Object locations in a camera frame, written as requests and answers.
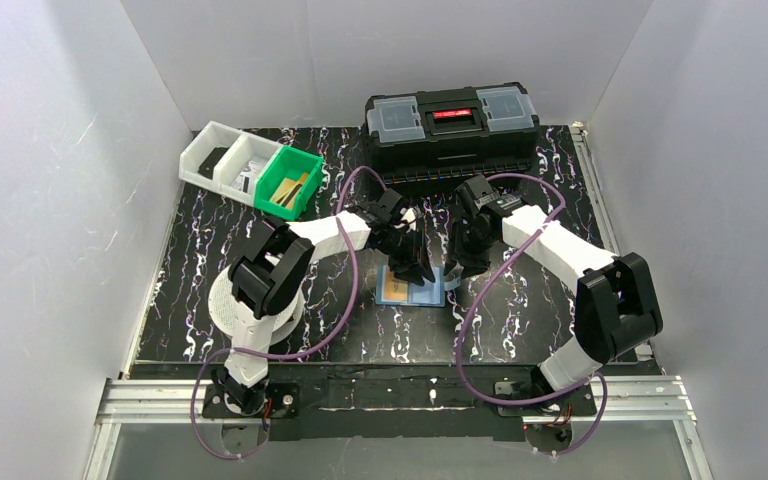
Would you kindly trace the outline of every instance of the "wall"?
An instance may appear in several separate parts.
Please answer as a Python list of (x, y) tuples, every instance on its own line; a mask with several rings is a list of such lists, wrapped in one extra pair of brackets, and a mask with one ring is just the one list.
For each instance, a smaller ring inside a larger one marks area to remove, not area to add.
[(0, 2), (0, 479), (80, 478), (188, 138), (119, 2)]
[(768, 2), (656, 0), (590, 122), (717, 478), (768, 478)]
[(590, 118), (652, 0), (123, 0), (187, 124), (354, 126), (371, 95), (520, 81)]

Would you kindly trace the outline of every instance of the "toolbox lid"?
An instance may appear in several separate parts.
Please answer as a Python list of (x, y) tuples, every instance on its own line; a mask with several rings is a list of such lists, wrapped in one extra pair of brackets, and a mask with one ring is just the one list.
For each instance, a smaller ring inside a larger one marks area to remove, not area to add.
[(487, 116), (487, 127), (491, 132), (523, 130), (533, 128), (534, 105), (527, 93), (517, 87), (497, 87), (476, 90), (481, 100), (481, 109)]
[(416, 97), (377, 98), (372, 105), (366, 112), (366, 122), (369, 133), (378, 132), (381, 143), (425, 138)]

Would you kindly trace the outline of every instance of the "gray wall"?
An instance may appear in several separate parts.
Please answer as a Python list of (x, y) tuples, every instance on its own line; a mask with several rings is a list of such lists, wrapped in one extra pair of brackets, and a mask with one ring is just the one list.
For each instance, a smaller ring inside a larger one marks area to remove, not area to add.
[(652, 0), (122, 0), (190, 128), (352, 126), (376, 94), (522, 82), (593, 114)]
[(0, 479), (75, 479), (189, 132), (119, 2), (0, 4)]
[(768, 1), (656, 0), (590, 122), (718, 478), (768, 478)]

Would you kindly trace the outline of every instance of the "plastic bin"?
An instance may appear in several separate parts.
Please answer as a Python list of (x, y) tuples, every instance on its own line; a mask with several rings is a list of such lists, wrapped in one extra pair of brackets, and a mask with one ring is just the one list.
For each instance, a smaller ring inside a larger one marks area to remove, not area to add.
[[(214, 152), (217, 148), (226, 150)], [(283, 148), (280, 143), (210, 122), (181, 153), (178, 176), (254, 206), (260, 173)]]
[[(291, 208), (272, 202), (272, 196), (285, 179), (308, 177), (295, 196)], [(255, 208), (284, 220), (296, 220), (307, 207), (310, 197), (322, 184), (322, 158), (293, 147), (282, 148), (261, 172), (255, 192)]]

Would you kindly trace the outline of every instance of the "marble pattern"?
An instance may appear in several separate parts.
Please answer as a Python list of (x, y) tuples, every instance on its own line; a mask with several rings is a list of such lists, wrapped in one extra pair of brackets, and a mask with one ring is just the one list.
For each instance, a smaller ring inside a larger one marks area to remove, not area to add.
[[(325, 158), (322, 187), (301, 220), (334, 213), (337, 192), (347, 173), (363, 162), (356, 128), (260, 129), (253, 133)], [(553, 183), (568, 208), (559, 220), (580, 237), (601, 246), (599, 231), (567, 127), (544, 127), (538, 162), (530, 172)], [(352, 192), (362, 194), (364, 181)], [(537, 185), (524, 185), (527, 199), (545, 211), (557, 200)], [(425, 217), (432, 264), (443, 264), (447, 203), (451, 195), (412, 199)], [(218, 273), (239, 255), (244, 239), (260, 211), (187, 184), (173, 220), (165, 257), (147, 312), (138, 362), (202, 361), (214, 349), (230, 346), (212, 323), (207, 294)], [(493, 269), (512, 248), (497, 246)], [(382, 307), (374, 302), (376, 266), (383, 255), (358, 254), (362, 285), (347, 328), (308, 361), (340, 363), (449, 363), (456, 332), (472, 298), (489, 277), (484, 274), (449, 292), (443, 308)], [(351, 275), (345, 254), (311, 265), (302, 284), (307, 299), (300, 325), (273, 353), (296, 352), (324, 338), (345, 309)], [(535, 364), (572, 335), (574, 302), (571, 292), (551, 273), (528, 258), (507, 272), (485, 299), (476, 316), (465, 352), (472, 362)]]

